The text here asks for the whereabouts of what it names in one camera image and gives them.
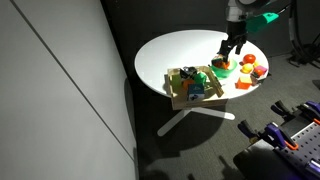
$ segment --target red tomato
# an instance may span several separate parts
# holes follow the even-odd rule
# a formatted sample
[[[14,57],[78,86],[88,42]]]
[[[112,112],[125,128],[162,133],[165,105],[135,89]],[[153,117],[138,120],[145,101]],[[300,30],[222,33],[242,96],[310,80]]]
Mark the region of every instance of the red tomato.
[[[264,73],[261,69],[256,69],[256,70],[254,70],[254,72],[257,73],[257,75],[258,75],[259,77],[262,76],[263,73]]]
[[[243,64],[253,64],[256,61],[256,56],[253,54],[247,54],[243,57]]]

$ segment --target toy fruit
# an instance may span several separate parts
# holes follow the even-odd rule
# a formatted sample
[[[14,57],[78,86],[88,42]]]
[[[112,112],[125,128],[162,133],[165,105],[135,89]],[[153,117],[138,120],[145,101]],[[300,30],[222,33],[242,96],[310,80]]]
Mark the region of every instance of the toy fruit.
[[[264,74],[263,70],[261,69],[255,69],[254,72],[260,77]]]
[[[259,66],[260,64],[259,64],[259,62],[258,61],[255,61],[254,63],[253,63],[253,67],[257,67],[257,66]]]
[[[250,63],[247,63],[242,66],[241,72],[245,74],[249,74],[252,71],[252,69],[253,69],[253,65]]]
[[[234,59],[231,59],[229,61],[228,69],[218,68],[215,65],[210,66],[210,68],[215,73],[217,78],[221,80],[229,77],[229,75],[236,69],[237,65],[238,65],[238,62],[235,61]]]
[[[228,61],[227,63],[220,61],[220,62],[216,62],[213,64],[215,67],[217,68],[221,68],[221,69],[228,69],[228,67],[230,66],[230,61]]]
[[[188,90],[189,84],[194,84],[194,80],[193,79],[184,80],[183,83],[182,83],[183,89]]]
[[[243,64],[247,64],[247,63],[250,63],[250,64],[253,64],[254,62],[256,61],[256,56],[253,55],[253,54],[247,54],[243,57]]]

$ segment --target dark background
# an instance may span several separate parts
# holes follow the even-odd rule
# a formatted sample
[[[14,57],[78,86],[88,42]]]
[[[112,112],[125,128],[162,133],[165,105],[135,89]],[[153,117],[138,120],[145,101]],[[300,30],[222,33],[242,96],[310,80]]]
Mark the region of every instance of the dark background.
[[[160,35],[190,29],[225,31],[227,0],[101,0],[113,31],[129,80],[136,78],[134,58],[148,41]],[[279,0],[255,14],[276,12],[290,3]],[[311,43],[319,33],[319,0],[298,1],[301,40]],[[248,40],[267,57],[292,50],[289,40],[289,10]]]
[[[140,81],[134,68],[136,54],[147,42],[166,33],[191,29],[224,32],[228,0],[101,2],[133,90],[140,180],[243,180],[233,162],[234,156],[249,146],[248,139],[237,129],[240,120],[246,119],[261,130],[270,121],[283,123],[270,110],[278,100],[287,107],[307,100],[320,101],[319,89],[313,84],[319,79],[319,69],[310,65],[296,68],[287,62],[292,51],[287,11],[263,31],[248,37],[267,56],[272,76],[250,96],[212,107],[233,113],[234,121],[192,112],[164,137],[158,137],[157,130],[179,111],[172,110],[169,98]],[[255,14],[276,12],[289,2],[279,0]],[[298,6],[301,40],[311,43],[320,31],[320,1],[298,1]]]

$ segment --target round white table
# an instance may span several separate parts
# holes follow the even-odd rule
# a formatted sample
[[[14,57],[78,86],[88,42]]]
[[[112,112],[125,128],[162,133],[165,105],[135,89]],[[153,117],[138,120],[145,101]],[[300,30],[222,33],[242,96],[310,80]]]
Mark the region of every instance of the round white table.
[[[226,33],[209,30],[186,30],[162,35],[149,41],[139,50],[135,58],[136,72],[146,86],[163,96],[170,97],[165,85],[167,70],[211,64],[211,60],[220,49],[221,41],[227,38]],[[241,62],[246,54],[254,54],[259,64],[269,69],[266,56],[259,48],[248,41],[243,45],[239,55],[235,54],[234,48],[229,54],[229,59]],[[231,99],[248,94],[258,88],[259,85],[250,86],[248,90],[236,89],[235,83],[240,75],[250,76],[249,74],[243,74],[240,70],[241,66],[238,65],[227,79],[220,80],[224,94],[220,98],[214,95],[214,98],[217,100]],[[201,107],[183,109],[159,129],[158,135],[166,134],[191,111],[229,120],[235,118],[231,113]]]

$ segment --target cable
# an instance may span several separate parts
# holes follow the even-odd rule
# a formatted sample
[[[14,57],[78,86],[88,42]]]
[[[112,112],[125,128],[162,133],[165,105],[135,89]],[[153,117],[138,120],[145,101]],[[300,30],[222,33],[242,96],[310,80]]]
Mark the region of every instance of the cable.
[[[283,7],[282,9],[280,9],[278,12],[276,12],[276,14],[281,14],[283,13],[285,10],[287,10],[289,7],[291,6],[291,3],[287,4],[285,7]]]
[[[318,36],[313,40],[312,44],[315,44],[315,43],[316,43],[316,41],[318,40],[319,36],[320,36],[320,33],[319,33]]]
[[[289,14],[289,35],[290,35],[290,41],[293,46],[293,49],[295,52],[304,60],[306,60],[307,63],[310,63],[311,65],[317,67],[320,69],[320,67],[316,64],[314,64],[312,61],[316,61],[320,63],[320,60],[318,60],[316,57],[313,57],[309,53],[307,53],[304,50],[304,47],[301,43],[300,36],[299,36],[299,26],[298,26],[298,11],[297,11],[297,1],[291,0],[291,8],[290,8],[290,14]]]

